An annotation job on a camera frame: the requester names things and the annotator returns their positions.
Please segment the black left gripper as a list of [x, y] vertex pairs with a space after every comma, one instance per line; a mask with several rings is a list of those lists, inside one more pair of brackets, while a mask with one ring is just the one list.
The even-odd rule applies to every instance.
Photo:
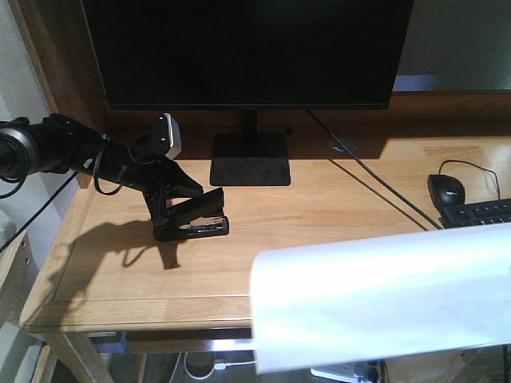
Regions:
[[154, 160], [132, 159], [133, 145], [115, 142], [87, 142], [71, 156], [71, 168], [142, 192], [151, 219], [156, 224], [169, 220], [166, 200], [198, 198], [202, 186], [179, 164], [164, 156]]

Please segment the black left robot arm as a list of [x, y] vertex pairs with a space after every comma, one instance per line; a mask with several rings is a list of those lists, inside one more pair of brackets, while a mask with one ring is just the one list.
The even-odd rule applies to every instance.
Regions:
[[175, 161], [181, 151], [180, 126], [169, 113], [133, 144], [114, 141], [71, 117], [52, 113], [39, 124], [25, 117], [1, 126], [1, 178], [20, 184], [36, 172], [69, 170], [138, 190], [156, 224], [168, 221], [166, 201], [204, 193]]

